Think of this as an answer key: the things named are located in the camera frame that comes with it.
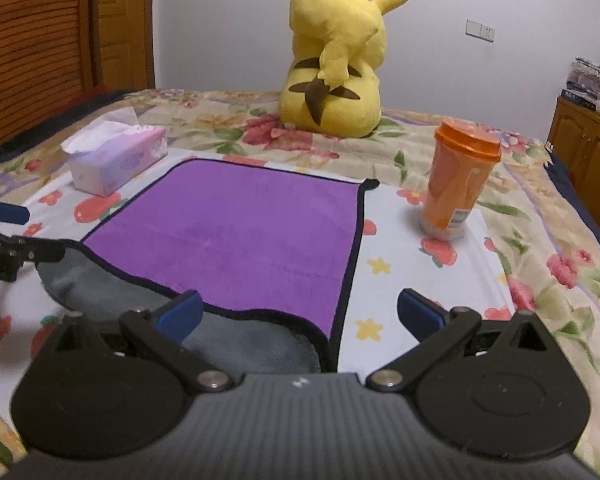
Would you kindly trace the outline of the floral bed quilt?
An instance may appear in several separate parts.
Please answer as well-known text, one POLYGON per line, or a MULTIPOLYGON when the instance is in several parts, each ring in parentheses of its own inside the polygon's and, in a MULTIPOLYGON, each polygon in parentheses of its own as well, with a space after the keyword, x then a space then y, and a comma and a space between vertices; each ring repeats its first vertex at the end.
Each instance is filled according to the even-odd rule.
MULTIPOLYGON (((166 126, 174 148, 375 178, 396 185, 404 205, 422 201, 438 116, 388 110, 368 139, 338 140, 286 129, 277 120, 277 102, 273 92, 173 89, 123 99, 142 122, 166 126)), ((68 169, 60 144, 117 107, 115 100, 89 102, 61 118, 48 139, 26 136, 0 155, 0 200, 33 205, 27 234, 68 226, 62 188, 68 169)), ((501 260, 498 281, 507 304, 538 311, 588 389, 592 414, 578 454, 600 474, 600 231, 554 153, 519 133, 505 131, 500 138, 503 161, 478 203, 486 248, 501 260)), ((19 284, 24 296, 15 299, 14 286, 0 282, 0 477, 23 453, 7 420, 12 390, 60 315, 32 276, 21 275, 19 284)))

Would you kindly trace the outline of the wooden slatted wardrobe door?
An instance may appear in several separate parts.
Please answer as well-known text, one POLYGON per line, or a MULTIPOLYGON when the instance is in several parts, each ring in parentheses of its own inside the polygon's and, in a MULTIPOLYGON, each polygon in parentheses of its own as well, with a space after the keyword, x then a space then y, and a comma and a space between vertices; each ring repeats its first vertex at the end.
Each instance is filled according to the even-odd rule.
POLYGON ((92 0, 0 0, 0 146, 93 89, 92 0))

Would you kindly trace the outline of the white wall socket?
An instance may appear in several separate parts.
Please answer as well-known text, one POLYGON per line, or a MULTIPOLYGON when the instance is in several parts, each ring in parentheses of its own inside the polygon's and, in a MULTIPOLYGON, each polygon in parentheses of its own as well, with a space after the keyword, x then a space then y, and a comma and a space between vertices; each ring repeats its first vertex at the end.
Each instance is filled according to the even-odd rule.
POLYGON ((495 29, 493 27, 473 20, 466 21, 465 34, 472 38, 490 42, 490 44, 493 44, 495 40, 495 29))

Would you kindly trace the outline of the orange lidded plastic cup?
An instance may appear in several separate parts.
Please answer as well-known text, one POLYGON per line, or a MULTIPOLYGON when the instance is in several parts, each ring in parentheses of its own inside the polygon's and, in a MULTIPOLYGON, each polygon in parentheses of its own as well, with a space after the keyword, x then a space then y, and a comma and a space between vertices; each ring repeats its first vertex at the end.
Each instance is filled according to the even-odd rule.
POLYGON ((434 140, 419 223, 437 240, 454 240, 463 234, 486 180, 501 161, 501 143, 483 126, 452 118, 438 125, 434 140))

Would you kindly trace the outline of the wooden side cabinet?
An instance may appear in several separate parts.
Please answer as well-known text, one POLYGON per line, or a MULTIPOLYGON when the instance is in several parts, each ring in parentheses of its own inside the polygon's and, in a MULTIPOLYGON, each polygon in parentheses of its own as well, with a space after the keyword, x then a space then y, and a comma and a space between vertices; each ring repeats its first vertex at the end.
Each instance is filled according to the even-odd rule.
POLYGON ((560 96, 548 140, 567 166, 581 202, 600 227, 600 114, 560 96))

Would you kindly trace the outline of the white fruit print cloth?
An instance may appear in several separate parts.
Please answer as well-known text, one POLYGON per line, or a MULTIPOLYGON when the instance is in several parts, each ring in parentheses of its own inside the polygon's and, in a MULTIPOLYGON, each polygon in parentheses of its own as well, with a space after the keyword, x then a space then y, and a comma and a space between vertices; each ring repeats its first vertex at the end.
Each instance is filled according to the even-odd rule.
MULTIPOLYGON (((488 229, 473 211, 458 240, 427 242, 419 209, 400 188, 383 184, 365 202, 368 226, 356 265, 350 308, 344 319, 338 370, 366 377, 416 344, 400 325, 396 297, 404 288, 451 309, 467 306, 494 320, 514 312, 500 258, 490 249, 488 229)), ((35 341, 45 340, 64 312, 44 292, 32 266, 18 280, 0 282, 0 415, 30 364, 35 341)))

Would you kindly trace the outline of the purple grey microfiber towel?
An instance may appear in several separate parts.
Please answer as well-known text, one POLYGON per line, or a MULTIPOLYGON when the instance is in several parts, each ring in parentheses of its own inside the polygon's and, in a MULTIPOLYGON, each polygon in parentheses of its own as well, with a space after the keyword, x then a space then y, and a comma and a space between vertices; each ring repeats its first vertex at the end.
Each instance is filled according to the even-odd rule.
POLYGON ((204 314, 183 347, 232 377, 331 372, 374 188, 196 158, 38 275, 64 307, 107 324, 196 290, 204 314))

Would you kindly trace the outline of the yellow Pikachu plush toy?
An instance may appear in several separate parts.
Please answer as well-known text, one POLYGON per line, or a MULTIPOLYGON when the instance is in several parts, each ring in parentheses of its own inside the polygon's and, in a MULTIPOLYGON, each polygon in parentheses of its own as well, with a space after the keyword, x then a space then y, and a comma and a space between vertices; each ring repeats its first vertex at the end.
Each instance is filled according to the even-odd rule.
POLYGON ((380 123, 384 16, 408 0, 290 0, 292 60, 279 98, 285 125, 340 138, 380 123))

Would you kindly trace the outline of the clutter pile on cabinet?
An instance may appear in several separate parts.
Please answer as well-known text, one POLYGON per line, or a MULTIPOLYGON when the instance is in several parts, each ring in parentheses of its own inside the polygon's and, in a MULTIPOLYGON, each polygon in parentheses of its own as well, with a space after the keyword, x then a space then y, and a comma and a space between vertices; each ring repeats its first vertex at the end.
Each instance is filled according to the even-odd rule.
POLYGON ((600 65, 585 58, 575 58, 562 97, 600 115, 600 65))

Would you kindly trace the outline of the purple white tissue pack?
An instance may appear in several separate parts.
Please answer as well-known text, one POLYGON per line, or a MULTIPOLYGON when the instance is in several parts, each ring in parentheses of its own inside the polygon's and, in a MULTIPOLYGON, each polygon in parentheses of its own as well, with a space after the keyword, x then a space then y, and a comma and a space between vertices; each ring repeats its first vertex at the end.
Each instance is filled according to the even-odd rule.
POLYGON ((163 159, 166 127, 141 125, 132 106, 94 119, 61 144, 74 186, 108 196, 163 159))

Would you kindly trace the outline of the wooden room door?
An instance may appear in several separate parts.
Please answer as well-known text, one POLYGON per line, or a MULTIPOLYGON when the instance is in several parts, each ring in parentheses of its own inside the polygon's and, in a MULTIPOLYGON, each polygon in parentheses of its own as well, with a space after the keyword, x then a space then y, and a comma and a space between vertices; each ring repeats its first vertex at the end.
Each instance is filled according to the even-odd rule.
POLYGON ((152 0, 92 0, 95 84, 110 90, 155 85, 152 0))

